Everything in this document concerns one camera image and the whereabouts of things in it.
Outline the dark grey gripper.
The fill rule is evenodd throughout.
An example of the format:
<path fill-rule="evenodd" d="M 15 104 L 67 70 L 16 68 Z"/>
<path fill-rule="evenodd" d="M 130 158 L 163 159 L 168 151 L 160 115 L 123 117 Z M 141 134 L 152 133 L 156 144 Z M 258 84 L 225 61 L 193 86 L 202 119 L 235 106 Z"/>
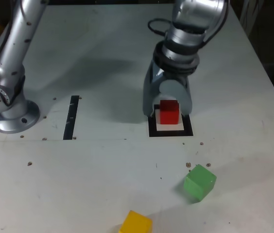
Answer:
<path fill-rule="evenodd" d="M 154 112 L 154 100 L 161 94 L 165 100 L 176 100 L 181 113 L 189 115 L 192 111 L 192 99 L 188 85 L 188 64 L 152 59 L 143 86 L 143 113 L 151 117 Z"/>

